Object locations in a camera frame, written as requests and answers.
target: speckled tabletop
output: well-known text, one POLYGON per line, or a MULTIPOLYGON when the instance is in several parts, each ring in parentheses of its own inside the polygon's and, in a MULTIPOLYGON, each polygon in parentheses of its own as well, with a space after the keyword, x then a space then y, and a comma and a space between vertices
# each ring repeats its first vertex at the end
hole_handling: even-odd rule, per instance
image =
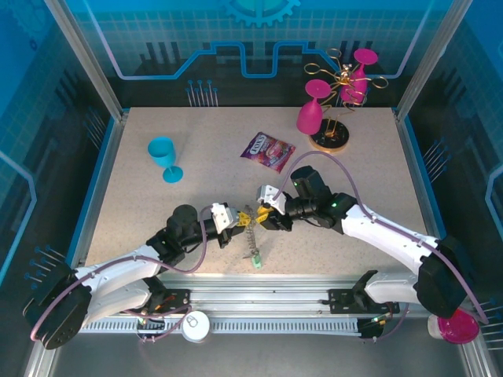
MULTIPOLYGON (((296 151, 283 169, 312 150, 296 129, 298 108, 132 108, 120 142, 105 200, 86 260, 87 265, 118 257, 141 246, 178 205, 197 210, 214 202, 231 207, 257 207, 260 185, 279 187, 283 175, 240 158, 249 141, 262 131, 294 144, 296 151), (147 153, 157 136, 174 140, 184 178, 169 185, 147 153)), ((382 216, 425 232, 419 204, 390 108, 359 108, 343 119, 350 131, 346 148, 337 154, 353 175, 363 201, 382 216)), ((317 169, 333 192, 352 195, 337 165, 323 156, 304 164, 317 169)), ((286 191, 295 193, 292 183, 286 191)), ((329 274, 355 276, 368 269, 405 270, 376 248, 334 231, 295 223, 292 232, 256 231, 263 267, 255 269, 246 236, 233 238, 225 249, 209 244, 200 273, 329 274)), ((199 251, 178 265, 188 269, 199 251)))

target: aluminum frame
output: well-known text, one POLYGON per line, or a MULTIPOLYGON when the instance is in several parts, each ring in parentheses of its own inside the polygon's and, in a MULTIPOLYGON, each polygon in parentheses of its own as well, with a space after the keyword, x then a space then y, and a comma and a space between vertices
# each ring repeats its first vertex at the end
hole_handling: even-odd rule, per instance
POLYGON ((24 377, 49 377, 57 350, 48 351, 37 342, 31 351, 24 377))
POLYGON ((424 53, 417 70, 414 72, 414 76, 398 103, 397 116, 400 122, 403 122, 409 114, 419 93, 422 91, 440 57, 445 52, 447 45, 471 4, 472 0, 453 0, 439 29, 435 33, 435 37, 433 37, 430 46, 426 50, 426 53, 424 53))
POLYGON ((72 262, 70 263, 72 268, 83 265, 86 261, 87 253, 89 252, 94 230, 96 228, 97 219, 100 214, 101 205, 103 204, 103 199, 105 198, 108 180, 112 174, 113 163, 116 161, 120 139, 123 136, 128 114, 129 112, 124 112, 122 119, 120 121, 115 121, 112 125, 112 132, 106 145, 101 169, 97 176, 96 185, 94 186, 93 194, 91 196, 89 210, 84 218, 82 231, 77 240, 75 253, 73 254, 72 262))
POLYGON ((416 190, 416 196, 417 201, 419 203, 419 208, 421 209, 421 214, 423 215, 426 233, 428 235, 435 236, 437 238, 442 238, 439 226, 433 214, 433 208, 431 206, 431 202, 428 198, 426 185, 424 184, 424 179, 421 176, 419 163, 417 162, 417 157, 414 155, 412 140, 410 138, 409 133, 407 132, 405 122, 403 120, 398 119, 398 116, 396 114, 395 114, 395 121, 398 136, 400 137, 403 151, 406 156, 406 162, 409 168, 410 177, 412 178, 412 183, 414 189, 416 190))
POLYGON ((492 361, 490 351, 482 334, 468 344, 461 346, 461 356, 464 358, 467 375, 471 377, 498 377, 500 372, 492 361))
POLYGON ((73 49, 80 64, 89 76, 94 89, 96 89, 98 95, 108 109, 108 112, 110 112, 110 115, 115 121, 119 122, 123 116, 123 109, 105 73, 97 62, 92 49, 83 37, 83 33, 80 31, 72 12, 64 0, 61 2, 58 0, 44 0, 44 2, 63 32, 64 37, 70 44, 70 47, 73 49))

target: circuit pattern graphic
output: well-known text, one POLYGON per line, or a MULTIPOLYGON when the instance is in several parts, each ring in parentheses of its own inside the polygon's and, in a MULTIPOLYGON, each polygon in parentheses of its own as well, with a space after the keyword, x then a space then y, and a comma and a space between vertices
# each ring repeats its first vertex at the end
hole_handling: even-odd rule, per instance
POLYGON ((236 22, 244 21, 247 27, 264 24, 271 27, 274 22, 283 22, 285 16, 293 14, 300 0, 222 0, 227 16, 236 22))

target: glass enclosure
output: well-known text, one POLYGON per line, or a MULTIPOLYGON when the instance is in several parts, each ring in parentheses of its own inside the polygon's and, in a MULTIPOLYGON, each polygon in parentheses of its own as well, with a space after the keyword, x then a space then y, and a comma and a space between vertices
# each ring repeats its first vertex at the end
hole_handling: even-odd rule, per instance
POLYGON ((450 3, 68 1, 123 107, 299 106, 306 63, 333 70, 328 49, 354 63, 362 47, 379 55, 368 73, 390 81, 368 105, 395 106, 450 3))
MULTIPOLYGON (((503 293, 501 14, 502 2, 472 3, 409 114, 424 176, 445 230, 468 248, 478 273, 478 292, 499 298, 503 293)), ((501 358, 502 352, 494 355, 501 358)))
POLYGON ((32 345, 23 305, 51 263, 37 251, 67 254, 109 115, 43 2, 0 2, 0 45, 0 353, 11 376, 32 345))
MULTIPOLYGON (((67 5, 124 108, 300 106, 312 79, 305 64, 333 71, 329 49, 354 64, 362 47, 379 57, 366 72, 390 83, 370 91, 366 106, 394 107, 451 0, 67 5)), ((482 297, 501 294, 503 265, 501 14, 503 3, 474 0, 407 119, 439 227, 468 248, 482 297)), ((111 127, 43 2, 0 0, 0 42, 0 313, 9 318, 0 324, 0 336, 9 339, 0 350, 2 375, 10 376, 23 373, 32 345, 23 304, 52 263, 44 253, 63 259, 75 247, 111 127)), ((427 336, 424 329, 417 334, 427 336)), ((63 354, 79 354, 78 344, 63 354)), ((62 364, 57 375, 70 367, 62 364)))

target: candy packet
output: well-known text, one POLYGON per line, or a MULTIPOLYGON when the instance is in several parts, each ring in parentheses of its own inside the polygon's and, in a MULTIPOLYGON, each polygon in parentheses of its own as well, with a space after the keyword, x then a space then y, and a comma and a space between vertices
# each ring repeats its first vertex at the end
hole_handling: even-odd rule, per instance
POLYGON ((259 132, 250 141, 241 157, 261 163, 280 173, 295 150, 296 147, 293 145, 259 132))

